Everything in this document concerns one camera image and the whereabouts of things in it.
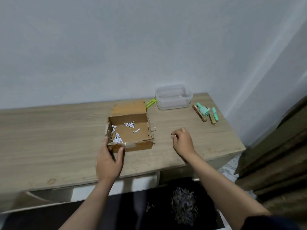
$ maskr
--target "wood grain surface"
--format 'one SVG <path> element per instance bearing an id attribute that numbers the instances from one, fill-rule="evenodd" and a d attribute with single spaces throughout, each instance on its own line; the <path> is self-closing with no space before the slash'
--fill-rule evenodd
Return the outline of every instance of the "wood grain surface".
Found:
<path id="1" fill-rule="evenodd" d="M 114 104 L 122 102 L 0 110 L 0 194 L 96 182 L 94 165 L 106 120 Z M 191 103 L 196 102 L 216 107 L 207 93 L 194 95 Z M 152 149 L 127 152 L 120 177 L 184 166 L 171 139 L 171 132 L 180 127 L 190 132 L 195 150 L 205 160 L 244 150 L 216 110 L 220 120 L 213 126 L 203 122 L 191 104 L 164 111 L 152 105 L 147 112 L 154 145 Z"/>

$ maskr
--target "hand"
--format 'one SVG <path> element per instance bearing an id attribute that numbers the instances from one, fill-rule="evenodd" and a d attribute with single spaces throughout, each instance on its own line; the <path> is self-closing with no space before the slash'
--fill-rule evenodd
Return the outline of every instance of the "hand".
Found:
<path id="1" fill-rule="evenodd" d="M 122 161 L 124 148 L 121 147 L 118 151 L 117 160 L 114 161 L 107 147 L 108 137 L 103 140 L 102 147 L 97 156 L 96 175 L 98 182 L 106 180 L 114 182 L 122 170 Z"/>
<path id="2" fill-rule="evenodd" d="M 173 131 L 171 135 L 174 149 L 184 159 L 186 159 L 189 154 L 195 153 L 190 133 L 184 127 Z"/>

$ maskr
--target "cardboard box lid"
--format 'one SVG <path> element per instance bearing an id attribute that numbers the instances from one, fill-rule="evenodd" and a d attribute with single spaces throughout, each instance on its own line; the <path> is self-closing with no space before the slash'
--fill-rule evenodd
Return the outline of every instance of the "cardboard box lid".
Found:
<path id="1" fill-rule="evenodd" d="M 126 102 L 124 104 L 114 105 L 111 109 L 111 116 L 143 114 L 147 113 L 144 100 Z"/>

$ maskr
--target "person's left arm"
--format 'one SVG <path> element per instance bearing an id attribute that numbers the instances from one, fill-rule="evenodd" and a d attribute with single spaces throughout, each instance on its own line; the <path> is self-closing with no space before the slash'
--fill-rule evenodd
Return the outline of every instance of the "person's left arm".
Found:
<path id="1" fill-rule="evenodd" d="M 115 179 L 119 176 L 123 162 L 123 148 L 118 151 L 117 161 L 107 148 L 107 137 L 98 153 L 96 174 L 98 183 L 91 194 L 59 230 L 94 230 L 97 229 L 106 200 Z"/>

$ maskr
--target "person's right arm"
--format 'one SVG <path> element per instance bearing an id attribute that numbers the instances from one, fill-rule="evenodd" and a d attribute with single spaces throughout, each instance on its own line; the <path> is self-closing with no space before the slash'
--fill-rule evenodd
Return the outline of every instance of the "person's right arm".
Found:
<path id="1" fill-rule="evenodd" d="M 241 229 L 249 216 L 271 215 L 260 203 L 196 153 L 191 136 L 185 128 L 177 129 L 171 135 L 174 149 L 193 167 L 207 193 L 233 230 Z"/>

